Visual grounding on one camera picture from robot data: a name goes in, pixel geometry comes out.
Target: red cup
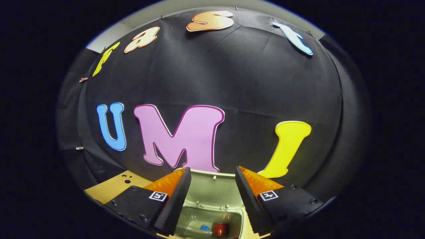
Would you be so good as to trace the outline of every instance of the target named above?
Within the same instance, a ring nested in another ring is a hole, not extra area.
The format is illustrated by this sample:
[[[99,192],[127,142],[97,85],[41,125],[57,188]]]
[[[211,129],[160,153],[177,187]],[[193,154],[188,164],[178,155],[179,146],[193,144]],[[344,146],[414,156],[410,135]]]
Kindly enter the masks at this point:
[[[227,223],[215,223],[212,226],[212,234],[214,236],[225,236],[228,233],[229,225]]]

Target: blue letter u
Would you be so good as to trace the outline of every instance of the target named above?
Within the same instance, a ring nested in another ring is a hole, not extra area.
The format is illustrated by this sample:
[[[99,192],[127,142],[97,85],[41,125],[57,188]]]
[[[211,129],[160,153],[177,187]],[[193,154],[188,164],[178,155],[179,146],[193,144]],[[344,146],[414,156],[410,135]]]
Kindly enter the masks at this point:
[[[110,111],[113,115],[113,122],[116,130],[116,139],[113,139],[109,134],[108,124],[106,122],[106,112],[108,111],[107,106],[98,105],[96,110],[99,116],[100,130],[102,131],[102,136],[106,143],[115,150],[123,151],[126,146],[121,118],[121,113],[124,111],[124,105],[122,103],[112,103],[110,105]]]

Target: letter m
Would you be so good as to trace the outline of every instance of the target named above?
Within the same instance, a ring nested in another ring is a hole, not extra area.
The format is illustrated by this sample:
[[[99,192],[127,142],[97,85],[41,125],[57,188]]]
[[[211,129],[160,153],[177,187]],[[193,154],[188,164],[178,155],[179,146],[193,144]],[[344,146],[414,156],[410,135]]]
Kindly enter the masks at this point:
[[[175,168],[186,151],[183,167],[219,172],[214,166],[214,140],[217,126],[224,121],[224,111],[208,105],[194,105],[183,113],[177,129],[172,135],[154,105],[139,105],[134,115],[140,122],[145,161],[163,165],[157,150],[164,160]]]

